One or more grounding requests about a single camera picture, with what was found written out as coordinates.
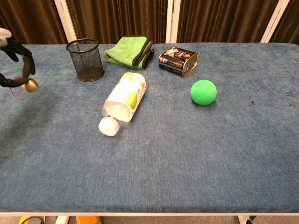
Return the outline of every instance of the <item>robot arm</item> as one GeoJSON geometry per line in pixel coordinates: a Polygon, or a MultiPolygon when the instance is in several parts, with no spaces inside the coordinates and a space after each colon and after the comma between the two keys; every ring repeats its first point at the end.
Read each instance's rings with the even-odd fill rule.
{"type": "Polygon", "coordinates": [[[29,84],[30,82],[34,81],[33,79],[29,78],[30,74],[34,75],[36,72],[36,68],[35,68],[35,64],[31,52],[27,48],[23,47],[20,43],[18,43],[12,37],[11,32],[4,28],[0,28],[0,50],[4,51],[15,62],[19,61],[16,54],[22,55],[23,62],[24,62],[22,78],[14,79],[14,80],[6,79],[4,75],[0,73],[1,86],[13,88],[23,84],[29,84]]]}

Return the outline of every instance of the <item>black mesh pencil holder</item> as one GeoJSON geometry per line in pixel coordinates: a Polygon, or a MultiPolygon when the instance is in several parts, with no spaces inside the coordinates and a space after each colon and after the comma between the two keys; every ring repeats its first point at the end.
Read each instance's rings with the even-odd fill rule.
{"type": "Polygon", "coordinates": [[[104,70],[98,46],[97,40],[88,38],[74,40],[66,45],[79,80],[92,82],[103,77],[104,70]]]}

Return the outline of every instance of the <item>bottle label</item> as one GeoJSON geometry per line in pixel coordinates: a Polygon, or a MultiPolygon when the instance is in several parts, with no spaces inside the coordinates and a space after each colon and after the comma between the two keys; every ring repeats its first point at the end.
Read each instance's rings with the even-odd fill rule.
{"type": "Polygon", "coordinates": [[[130,121],[146,90],[145,79],[139,73],[126,72],[108,96],[107,101],[118,102],[128,106],[130,121]]]}

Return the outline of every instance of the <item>towel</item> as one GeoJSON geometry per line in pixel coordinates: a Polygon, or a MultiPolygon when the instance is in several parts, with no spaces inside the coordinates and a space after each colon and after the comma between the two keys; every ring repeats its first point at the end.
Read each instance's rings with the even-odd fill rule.
{"type": "Polygon", "coordinates": [[[130,68],[145,69],[149,56],[154,53],[152,45],[152,40],[145,35],[124,36],[115,47],[105,51],[105,60],[130,68]]]}

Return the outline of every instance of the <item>tin can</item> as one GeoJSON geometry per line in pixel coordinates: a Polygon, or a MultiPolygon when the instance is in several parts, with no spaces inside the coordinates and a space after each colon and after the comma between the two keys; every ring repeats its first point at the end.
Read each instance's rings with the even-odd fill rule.
{"type": "Polygon", "coordinates": [[[198,58],[198,52],[172,46],[160,54],[159,67],[185,77],[196,67],[198,58]]]}

